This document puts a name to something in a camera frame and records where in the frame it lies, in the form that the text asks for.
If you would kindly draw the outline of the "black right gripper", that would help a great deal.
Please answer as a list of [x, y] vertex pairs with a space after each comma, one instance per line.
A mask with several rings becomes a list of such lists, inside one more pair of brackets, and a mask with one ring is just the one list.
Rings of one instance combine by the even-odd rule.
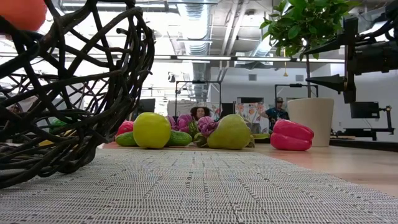
[[[389, 31], [397, 29], [397, 19], [388, 20], [381, 28], [364, 35], [358, 34], [358, 19], [350, 18], [344, 21], [344, 34], [338, 34], [323, 45], [310, 48], [306, 55], [337, 50], [345, 45], [345, 77], [338, 74], [324, 77], [310, 77], [305, 80], [335, 90], [344, 92], [344, 101], [356, 101], [356, 85], [354, 78], [369, 72], [387, 73], [397, 69], [397, 37], [389, 36]], [[377, 42], [376, 37], [388, 36], [388, 41]]]

